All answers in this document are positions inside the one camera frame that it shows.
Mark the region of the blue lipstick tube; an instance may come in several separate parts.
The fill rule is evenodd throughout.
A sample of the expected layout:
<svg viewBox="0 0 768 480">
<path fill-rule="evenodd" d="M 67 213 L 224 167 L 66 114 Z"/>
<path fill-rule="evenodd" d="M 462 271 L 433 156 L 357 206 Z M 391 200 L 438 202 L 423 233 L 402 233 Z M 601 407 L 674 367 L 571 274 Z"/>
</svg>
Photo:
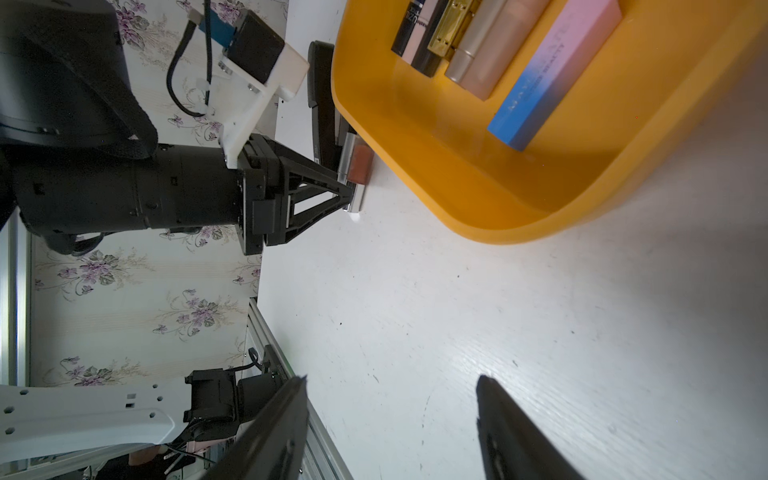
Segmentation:
<svg viewBox="0 0 768 480">
<path fill-rule="evenodd" d="M 622 20 L 616 0 L 570 0 L 487 126 L 523 151 Z"/>
</svg>

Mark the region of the brown lipstick tube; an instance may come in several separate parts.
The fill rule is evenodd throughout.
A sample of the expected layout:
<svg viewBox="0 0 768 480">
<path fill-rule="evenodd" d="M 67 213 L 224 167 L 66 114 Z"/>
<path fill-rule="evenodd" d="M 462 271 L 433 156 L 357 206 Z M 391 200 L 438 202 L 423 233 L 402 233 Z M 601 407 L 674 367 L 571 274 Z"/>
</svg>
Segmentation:
<svg viewBox="0 0 768 480">
<path fill-rule="evenodd" d="M 449 62 L 447 78 L 455 83 L 463 80 L 505 3 L 505 0 L 484 0 L 479 4 Z"/>
</svg>

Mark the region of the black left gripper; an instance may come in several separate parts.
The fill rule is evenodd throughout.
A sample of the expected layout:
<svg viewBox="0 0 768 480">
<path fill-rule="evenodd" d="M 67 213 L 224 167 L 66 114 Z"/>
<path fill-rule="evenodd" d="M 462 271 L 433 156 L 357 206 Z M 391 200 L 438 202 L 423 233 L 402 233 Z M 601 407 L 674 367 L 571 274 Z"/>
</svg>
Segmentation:
<svg viewBox="0 0 768 480">
<path fill-rule="evenodd" d="M 237 232 L 243 254 L 258 255 L 266 246 L 283 245 L 351 202 L 353 188 L 337 174 L 261 134 L 246 141 L 237 158 L 242 207 Z M 313 203 L 290 196 L 302 185 L 332 196 Z"/>
</svg>

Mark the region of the slim black lipstick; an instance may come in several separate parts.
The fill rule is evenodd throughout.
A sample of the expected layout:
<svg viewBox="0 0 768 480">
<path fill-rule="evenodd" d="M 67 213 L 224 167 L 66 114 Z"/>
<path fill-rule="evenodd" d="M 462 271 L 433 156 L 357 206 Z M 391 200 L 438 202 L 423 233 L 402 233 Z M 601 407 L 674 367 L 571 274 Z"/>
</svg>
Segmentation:
<svg viewBox="0 0 768 480">
<path fill-rule="evenodd" d="M 433 78 L 444 58 L 434 54 L 428 49 L 429 42 L 430 38 L 425 35 L 419 43 L 410 65 L 427 78 Z"/>
</svg>

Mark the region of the black gold square lipstick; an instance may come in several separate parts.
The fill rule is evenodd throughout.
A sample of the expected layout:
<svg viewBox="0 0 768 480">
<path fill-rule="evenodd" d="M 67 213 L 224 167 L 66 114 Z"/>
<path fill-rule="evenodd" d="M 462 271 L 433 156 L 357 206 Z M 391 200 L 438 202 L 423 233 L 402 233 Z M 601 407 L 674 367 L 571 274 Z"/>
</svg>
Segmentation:
<svg viewBox="0 0 768 480">
<path fill-rule="evenodd" d="M 480 0 L 449 1 L 430 39 L 428 50 L 450 60 L 480 4 Z"/>
</svg>

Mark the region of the yellow storage tray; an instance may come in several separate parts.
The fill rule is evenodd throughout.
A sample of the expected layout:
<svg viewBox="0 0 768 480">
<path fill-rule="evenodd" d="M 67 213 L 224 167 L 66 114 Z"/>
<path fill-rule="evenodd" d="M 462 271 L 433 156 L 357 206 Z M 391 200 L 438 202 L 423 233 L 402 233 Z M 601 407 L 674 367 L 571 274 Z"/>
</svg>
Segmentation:
<svg viewBox="0 0 768 480">
<path fill-rule="evenodd" d="M 479 99 L 397 55 L 402 1 L 350 1 L 334 100 L 453 232 L 538 240 L 651 174 L 767 43 L 763 1 L 554 1 Z"/>
</svg>

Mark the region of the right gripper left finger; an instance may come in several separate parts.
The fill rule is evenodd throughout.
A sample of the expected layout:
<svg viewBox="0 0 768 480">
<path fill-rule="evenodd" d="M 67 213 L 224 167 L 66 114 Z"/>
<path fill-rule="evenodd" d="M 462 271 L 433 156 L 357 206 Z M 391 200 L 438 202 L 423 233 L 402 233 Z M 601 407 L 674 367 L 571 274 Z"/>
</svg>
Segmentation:
<svg viewBox="0 0 768 480">
<path fill-rule="evenodd" d="M 307 379 L 294 376 L 204 477 L 297 480 L 306 446 L 308 417 Z"/>
</svg>

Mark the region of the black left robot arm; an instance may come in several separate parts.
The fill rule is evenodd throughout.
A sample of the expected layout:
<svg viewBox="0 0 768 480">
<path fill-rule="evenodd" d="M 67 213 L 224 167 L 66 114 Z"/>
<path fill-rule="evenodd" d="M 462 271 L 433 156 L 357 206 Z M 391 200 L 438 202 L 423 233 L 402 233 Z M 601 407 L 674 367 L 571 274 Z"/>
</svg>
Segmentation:
<svg viewBox="0 0 768 480">
<path fill-rule="evenodd" d="M 334 164 L 255 130 L 274 98 L 330 80 L 333 48 L 297 53 L 256 13 L 233 22 L 190 10 L 176 55 L 196 32 L 206 67 L 202 115 L 217 147 L 164 144 L 134 96 L 120 26 L 106 1 L 1 5 L 1 217 L 18 213 L 53 251 L 82 256 L 107 236 L 232 225 L 242 251 L 290 242 L 347 207 Z"/>
</svg>

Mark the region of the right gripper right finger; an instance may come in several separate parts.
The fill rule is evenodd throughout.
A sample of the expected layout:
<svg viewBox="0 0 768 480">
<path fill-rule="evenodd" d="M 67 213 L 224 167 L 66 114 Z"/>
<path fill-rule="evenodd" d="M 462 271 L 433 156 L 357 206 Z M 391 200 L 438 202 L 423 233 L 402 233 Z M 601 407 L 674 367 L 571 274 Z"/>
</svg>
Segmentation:
<svg viewBox="0 0 768 480">
<path fill-rule="evenodd" d="M 476 385 L 478 438 L 488 479 L 580 479 L 582 475 L 495 379 Z"/>
</svg>

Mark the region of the rose gold lipstick tube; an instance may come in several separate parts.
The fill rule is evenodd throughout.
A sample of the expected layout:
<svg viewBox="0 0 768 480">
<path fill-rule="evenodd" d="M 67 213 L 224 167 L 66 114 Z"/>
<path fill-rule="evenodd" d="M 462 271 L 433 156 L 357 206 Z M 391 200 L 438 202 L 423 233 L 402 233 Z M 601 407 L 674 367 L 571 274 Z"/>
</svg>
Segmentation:
<svg viewBox="0 0 768 480">
<path fill-rule="evenodd" d="M 549 0 L 506 1 L 459 85 L 487 100 L 549 4 Z"/>
</svg>

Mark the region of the red white lipstick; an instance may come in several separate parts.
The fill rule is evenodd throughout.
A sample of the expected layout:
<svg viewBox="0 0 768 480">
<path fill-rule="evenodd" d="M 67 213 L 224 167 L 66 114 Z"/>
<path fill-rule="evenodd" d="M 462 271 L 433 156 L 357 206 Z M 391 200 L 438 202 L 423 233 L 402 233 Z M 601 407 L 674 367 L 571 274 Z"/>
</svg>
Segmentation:
<svg viewBox="0 0 768 480">
<path fill-rule="evenodd" d="M 362 210 L 364 193 L 370 182 L 373 160 L 373 149 L 356 133 L 348 132 L 342 144 L 338 181 L 352 187 L 353 194 L 345 211 L 350 215 L 358 215 Z"/>
</svg>

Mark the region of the black lipstick tube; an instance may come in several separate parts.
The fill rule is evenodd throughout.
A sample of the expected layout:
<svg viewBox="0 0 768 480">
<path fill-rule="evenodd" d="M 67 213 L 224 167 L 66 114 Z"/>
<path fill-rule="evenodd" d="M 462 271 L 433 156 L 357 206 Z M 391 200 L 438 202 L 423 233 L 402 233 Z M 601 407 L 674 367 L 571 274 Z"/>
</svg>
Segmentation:
<svg viewBox="0 0 768 480">
<path fill-rule="evenodd" d="M 405 10 L 391 47 L 391 51 L 398 56 L 402 56 L 406 50 L 407 43 L 419 19 L 424 3 L 424 0 L 411 0 Z"/>
</svg>

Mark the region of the aluminium rail frame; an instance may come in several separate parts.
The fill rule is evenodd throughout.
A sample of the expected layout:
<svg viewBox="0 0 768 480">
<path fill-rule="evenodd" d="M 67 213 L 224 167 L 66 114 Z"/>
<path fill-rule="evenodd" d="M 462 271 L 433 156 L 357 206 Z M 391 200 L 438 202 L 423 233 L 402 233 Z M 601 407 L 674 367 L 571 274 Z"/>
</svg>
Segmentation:
<svg viewBox="0 0 768 480">
<path fill-rule="evenodd" d="M 49 250 L 1 230 L 1 475 L 346 479 L 256 306 L 261 260 L 231 227 Z"/>
</svg>

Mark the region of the pink lipstick tube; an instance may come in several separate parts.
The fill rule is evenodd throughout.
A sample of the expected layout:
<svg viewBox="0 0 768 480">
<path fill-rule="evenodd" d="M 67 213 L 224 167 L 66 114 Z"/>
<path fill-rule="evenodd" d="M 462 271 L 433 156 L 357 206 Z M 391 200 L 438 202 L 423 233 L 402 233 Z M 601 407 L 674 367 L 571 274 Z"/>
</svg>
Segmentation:
<svg viewBox="0 0 768 480">
<path fill-rule="evenodd" d="M 401 54 L 401 58 L 408 64 L 412 64 L 416 57 L 418 48 L 427 33 L 427 27 L 435 15 L 439 1 L 412 1 L 412 4 L 418 6 L 418 10 L 409 17 L 412 28 L 407 35 L 404 51 Z"/>
</svg>

